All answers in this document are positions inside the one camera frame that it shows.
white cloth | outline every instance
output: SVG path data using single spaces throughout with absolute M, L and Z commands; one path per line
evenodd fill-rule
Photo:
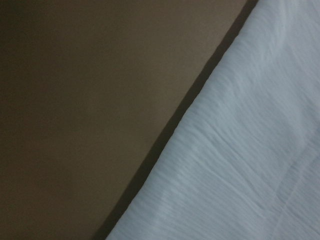
M 260 0 L 107 240 L 320 239 L 320 0 Z

white fabric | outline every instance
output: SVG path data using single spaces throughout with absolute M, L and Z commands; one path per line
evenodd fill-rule
M 320 239 L 320 0 L 260 0 L 107 240 Z

